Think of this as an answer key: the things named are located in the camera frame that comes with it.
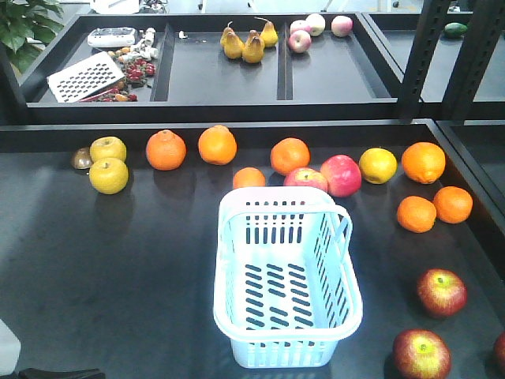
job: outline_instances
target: yellow pear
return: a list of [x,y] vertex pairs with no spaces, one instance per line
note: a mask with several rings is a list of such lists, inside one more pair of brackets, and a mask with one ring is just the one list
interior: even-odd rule
[[221,43],[221,46],[224,47],[226,36],[228,35],[229,32],[234,32],[234,30],[230,27],[231,23],[233,21],[230,21],[228,25],[223,29],[223,33],[221,34],[221,40],[219,41]]
[[258,20],[265,21],[265,25],[263,26],[263,31],[260,33],[261,39],[265,42],[265,47],[273,47],[279,41],[279,36],[275,31],[274,23],[267,20],[266,18],[254,17]]
[[264,42],[259,36],[251,38],[250,42],[246,42],[242,51],[242,59],[247,63],[261,62],[264,56]]
[[247,37],[247,40],[245,41],[245,44],[247,44],[247,42],[251,43],[251,41],[253,40],[254,37],[258,37],[260,39],[261,46],[264,49],[265,48],[265,41],[263,41],[263,39],[261,38],[260,33],[254,29],[249,31],[249,35]]
[[242,56],[242,51],[244,50],[244,43],[241,39],[234,33],[229,32],[226,35],[224,43],[224,54],[229,59],[238,59]]

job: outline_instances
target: white plastic basket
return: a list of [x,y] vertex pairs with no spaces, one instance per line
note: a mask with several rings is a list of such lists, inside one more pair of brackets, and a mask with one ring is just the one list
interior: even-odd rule
[[347,211],[312,187],[249,187],[219,205],[214,319],[246,368],[325,365],[361,323]]

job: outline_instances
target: basket handle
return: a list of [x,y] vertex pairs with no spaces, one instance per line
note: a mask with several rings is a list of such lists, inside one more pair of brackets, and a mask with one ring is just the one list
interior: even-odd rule
[[276,214],[276,215],[287,215],[294,213],[331,213],[340,221],[337,225],[335,217],[331,217],[331,224],[333,226],[333,231],[335,235],[339,235],[340,232],[344,234],[344,249],[342,252],[341,260],[346,253],[349,252],[349,241],[350,236],[353,231],[353,222],[349,216],[349,213],[345,208],[337,204],[321,204],[321,205],[289,205],[289,206],[278,206],[278,205],[265,205],[258,209],[250,207],[247,209],[240,209],[236,211],[229,211],[219,220],[218,225],[218,236],[219,240],[223,237],[223,228],[228,222],[236,216],[240,215],[263,215],[263,214]]

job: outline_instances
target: tray divider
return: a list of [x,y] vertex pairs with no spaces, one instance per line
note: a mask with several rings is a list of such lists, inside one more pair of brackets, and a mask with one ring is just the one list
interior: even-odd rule
[[293,99],[293,66],[291,64],[290,49],[287,46],[288,38],[288,26],[284,23],[277,43],[279,49],[277,62],[277,100]]
[[156,80],[152,86],[151,101],[166,101],[170,85],[170,72],[174,61],[175,30],[169,23],[165,27],[165,35],[159,46],[161,59],[156,70]]

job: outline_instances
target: plastic toy fruit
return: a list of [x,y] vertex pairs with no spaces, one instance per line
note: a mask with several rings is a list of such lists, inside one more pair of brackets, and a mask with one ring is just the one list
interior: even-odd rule
[[447,186],[435,194],[433,204],[439,220],[445,223],[462,223],[472,212],[473,199],[463,188]]
[[324,175],[310,167],[292,170],[284,178],[284,186],[309,186],[328,192],[328,182]]
[[393,360],[409,379],[444,379],[451,371],[451,351],[443,339],[425,329],[400,332],[393,343]]
[[326,20],[324,17],[318,13],[311,13],[305,18],[307,23],[310,25],[310,36],[317,37],[323,34],[324,28],[326,28]]
[[328,181],[328,193],[332,196],[348,197],[361,188],[360,167],[350,156],[332,156],[323,162],[320,171]]
[[198,138],[198,152],[210,164],[228,164],[237,155],[235,136],[224,125],[214,125]]
[[125,188],[128,182],[128,167],[118,158],[102,158],[89,169],[89,181],[100,193],[113,195]]
[[291,34],[287,44],[295,53],[305,53],[312,45],[312,39],[305,30],[297,30]]
[[431,317],[449,317],[467,301],[466,286],[454,272],[443,268],[425,271],[417,281],[417,295]]
[[505,332],[501,332],[496,337],[492,353],[500,372],[505,375]]
[[260,63],[264,56],[264,43],[260,37],[253,37],[244,45],[242,59],[247,63]]
[[443,36],[449,39],[459,39],[463,37],[468,30],[465,24],[459,22],[451,22],[443,28]]
[[348,16],[336,16],[331,22],[331,31],[336,37],[347,37],[353,31],[353,20]]
[[102,158],[118,158],[125,162],[126,160],[126,146],[117,137],[101,137],[92,142],[89,147],[89,153],[93,162]]
[[244,43],[241,39],[234,32],[229,32],[224,43],[225,56],[229,59],[239,59],[242,56],[243,50]]
[[425,233],[435,224],[435,205],[423,197],[408,196],[398,206],[396,218],[408,231]]
[[263,30],[260,33],[261,39],[265,42],[265,47],[273,47],[279,41],[279,36],[275,31],[274,23],[267,20],[266,18],[254,17],[257,20],[265,21]]
[[431,184],[445,170],[445,153],[431,142],[417,142],[402,154],[405,175],[415,182]]
[[175,170],[186,157],[184,140],[171,130],[160,130],[153,134],[146,145],[145,155],[156,170]]
[[255,167],[245,167],[234,175],[234,190],[244,187],[265,187],[265,175]]
[[298,138],[284,138],[270,151],[271,168],[283,176],[295,168],[307,167],[309,162],[309,147]]
[[363,179],[372,184],[384,184],[395,175],[398,162],[385,148],[369,148],[358,162]]
[[228,25],[223,29],[223,33],[221,34],[221,39],[220,39],[219,42],[221,43],[222,47],[224,47],[224,45],[225,45],[225,39],[226,39],[226,36],[228,36],[228,33],[230,33],[230,32],[233,33],[234,32],[234,30],[230,27],[230,25],[231,25],[232,22],[233,21],[230,21],[228,23]]

